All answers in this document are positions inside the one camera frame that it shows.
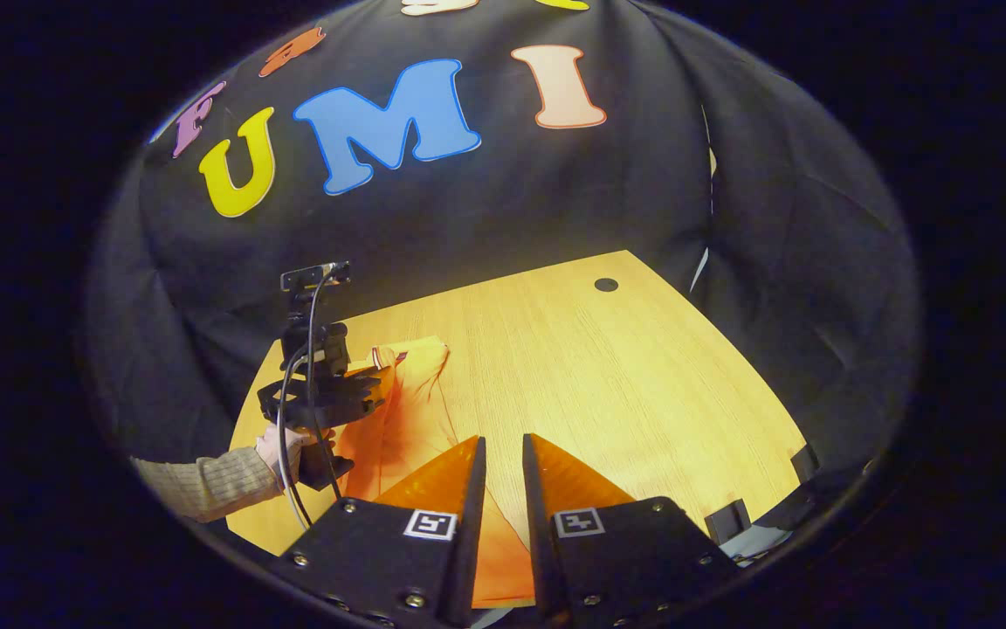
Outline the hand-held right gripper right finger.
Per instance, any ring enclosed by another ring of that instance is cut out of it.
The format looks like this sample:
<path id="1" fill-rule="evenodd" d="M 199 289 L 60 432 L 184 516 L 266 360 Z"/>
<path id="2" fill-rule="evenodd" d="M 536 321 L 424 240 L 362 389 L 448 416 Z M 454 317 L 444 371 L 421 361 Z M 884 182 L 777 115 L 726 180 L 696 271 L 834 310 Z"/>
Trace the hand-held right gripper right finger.
<path id="1" fill-rule="evenodd" d="M 666 496 L 632 498 L 538 434 L 524 435 L 528 549 L 547 628 L 658 628 L 739 568 Z"/>

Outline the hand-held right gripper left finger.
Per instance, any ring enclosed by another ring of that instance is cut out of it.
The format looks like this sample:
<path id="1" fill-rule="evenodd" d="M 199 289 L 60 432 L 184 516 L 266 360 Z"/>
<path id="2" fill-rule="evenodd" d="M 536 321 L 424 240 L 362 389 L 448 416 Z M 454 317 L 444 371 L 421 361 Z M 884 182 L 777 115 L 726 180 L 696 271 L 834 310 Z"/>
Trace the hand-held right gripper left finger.
<path id="1" fill-rule="evenodd" d="M 486 440 L 464 439 L 388 491 L 346 497 L 272 563 L 341 628 L 467 628 L 486 501 Z"/>

